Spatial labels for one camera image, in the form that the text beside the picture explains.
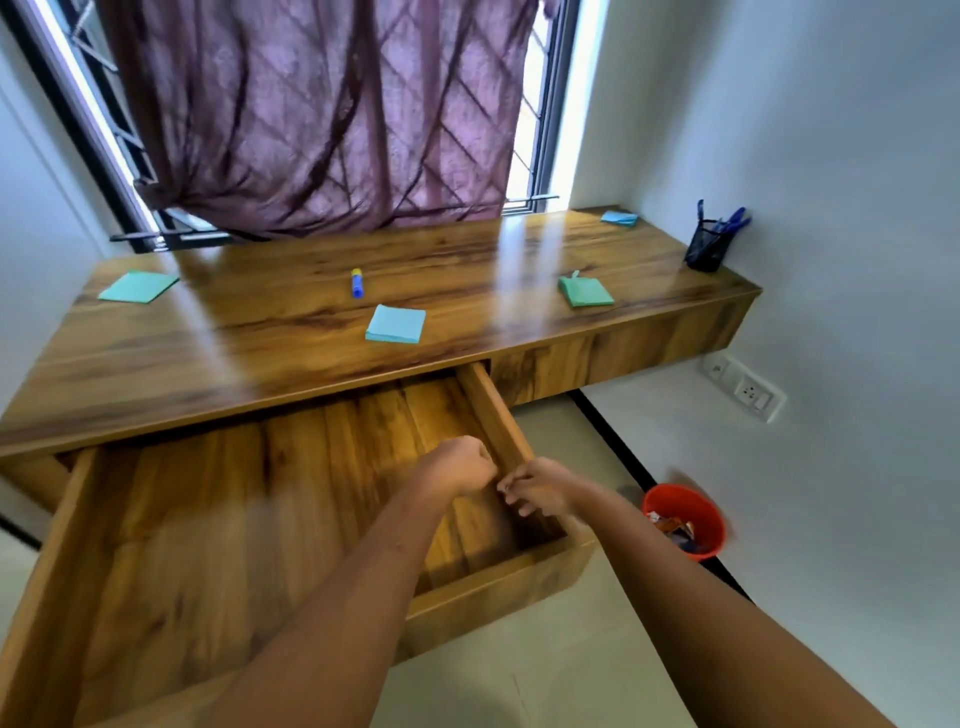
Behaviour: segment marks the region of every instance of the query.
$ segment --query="sticky note pad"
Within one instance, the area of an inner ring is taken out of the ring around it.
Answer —
[[[617,210],[609,209],[603,213],[600,217],[600,220],[605,223],[613,223],[614,225],[622,225],[624,228],[632,228],[636,225],[636,220],[638,215],[633,212],[619,212]]]
[[[115,280],[113,285],[97,298],[101,301],[149,303],[178,280],[180,279],[177,276],[167,276],[164,273],[129,271]]]
[[[603,283],[597,279],[580,278],[580,271],[574,271],[570,278],[561,276],[558,284],[570,305],[610,305],[613,303],[613,298],[607,293]]]
[[[419,344],[426,311],[415,308],[391,308],[379,305],[367,326],[368,341],[391,341],[397,344]]]

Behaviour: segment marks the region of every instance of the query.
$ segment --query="wrist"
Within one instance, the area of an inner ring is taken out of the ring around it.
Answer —
[[[457,495],[457,488],[454,484],[437,477],[428,469],[416,468],[407,479],[406,487],[416,491],[423,497],[430,497],[435,500],[451,501]]]
[[[590,505],[596,500],[597,495],[601,493],[602,490],[603,488],[592,480],[578,480],[571,489],[569,497],[570,508],[573,511],[573,515],[582,520],[585,511],[589,509]]]

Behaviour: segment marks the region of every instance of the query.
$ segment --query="fist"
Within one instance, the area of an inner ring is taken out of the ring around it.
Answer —
[[[487,446],[468,435],[441,442],[417,462],[413,472],[417,482],[453,497],[479,491],[495,477],[496,465]]]

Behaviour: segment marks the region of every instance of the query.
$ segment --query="forearm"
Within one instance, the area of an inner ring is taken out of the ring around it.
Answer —
[[[406,485],[240,674],[214,728],[367,726],[427,549],[452,497]]]
[[[701,728],[891,724],[754,604],[690,561],[615,493],[585,489],[593,529]]]

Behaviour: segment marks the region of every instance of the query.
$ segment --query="hand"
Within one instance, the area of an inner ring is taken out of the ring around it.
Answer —
[[[481,490],[496,476],[496,464],[487,446],[465,435],[444,440],[427,452],[414,468],[413,479],[443,490],[452,497]]]
[[[525,501],[518,511],[521,516],[529,516],[538,508],[545,516],[576,516],[582,495],[596,487],[545,457],[524,463],[496,485],[507,503]]]

